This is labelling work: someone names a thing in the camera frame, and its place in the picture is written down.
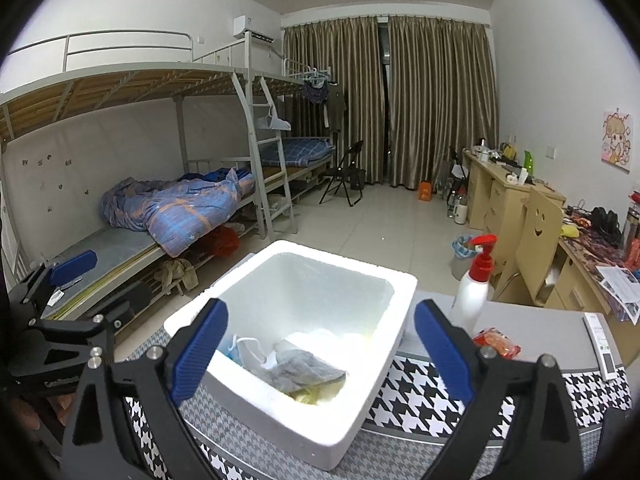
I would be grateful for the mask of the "person's left hand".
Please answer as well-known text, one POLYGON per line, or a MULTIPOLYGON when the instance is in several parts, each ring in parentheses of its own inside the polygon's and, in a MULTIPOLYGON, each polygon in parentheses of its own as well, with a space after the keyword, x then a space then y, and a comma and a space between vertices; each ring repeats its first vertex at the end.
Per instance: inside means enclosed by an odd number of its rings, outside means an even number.
MULTIPOLYGON (((53 411, 55 411, 55 415, 62 426, 67 425, 68 416, 70 416, 75 399, 75 393, 63 394, 62 396, 49 396, 47 398, 47 402, 51 405, 53 411)), ((38 430, 40 428, 41 419, 30 404, 12 396, 12 398, 9 398, 9 407, 24 428, 30 430, 38 430)))

